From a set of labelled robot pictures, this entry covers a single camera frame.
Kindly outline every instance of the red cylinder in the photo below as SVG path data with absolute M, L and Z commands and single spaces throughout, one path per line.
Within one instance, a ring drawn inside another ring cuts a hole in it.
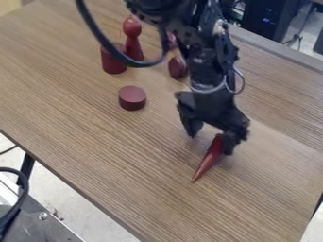
M 125 47 L 117 43 L 115 45 L 121 52 L 125 53 Z M 104 47 L 101 46 L 101 59 L 102 59 L 102 68 L 105 72 L 109 74 L 121 74 L 127 70 L 127 66 L 116 59 L 110 52 L 108 52 Z

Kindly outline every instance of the red disk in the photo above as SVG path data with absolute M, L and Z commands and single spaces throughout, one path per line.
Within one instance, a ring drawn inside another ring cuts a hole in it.
M 119 91 L 119 104 L 128 111 L 142 109 L 146 103 L 145 91 L 136 86 L 126 86 Z
M 176 80 L 181 80 L 188 75 L 188 68 L 185 60 L 181 57 L 173 57 L 168 62 L 169 74 Z

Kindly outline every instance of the red cone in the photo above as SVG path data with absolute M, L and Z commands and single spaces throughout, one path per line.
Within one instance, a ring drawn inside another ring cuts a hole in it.
M 198 170 L 194 174 L 191 182 L 197 181 L 202 175 L 210 170 L 218 161 L 222 154 L 222 135 L 217 134 L 210 145 L 207 154 L 200 163 Z

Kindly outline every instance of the red pawn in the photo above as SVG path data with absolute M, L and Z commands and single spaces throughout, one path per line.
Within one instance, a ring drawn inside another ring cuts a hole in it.
M 142 24 L 139 19 L 129 16 L 124 21 L 124 32 L 127 35 L 125 44 L 127 55 L 136 61 L 142 61 L 144 59 L 144 53 L 138 40 L 139 35 L 142 33 Z

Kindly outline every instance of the screw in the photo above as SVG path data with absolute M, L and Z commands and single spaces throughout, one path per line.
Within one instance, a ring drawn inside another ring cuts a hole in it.
M 41 212 L 38 217 L 39 220 L 47 220 L 47 218 L 48 218 L 48 213 L 46 212 Z

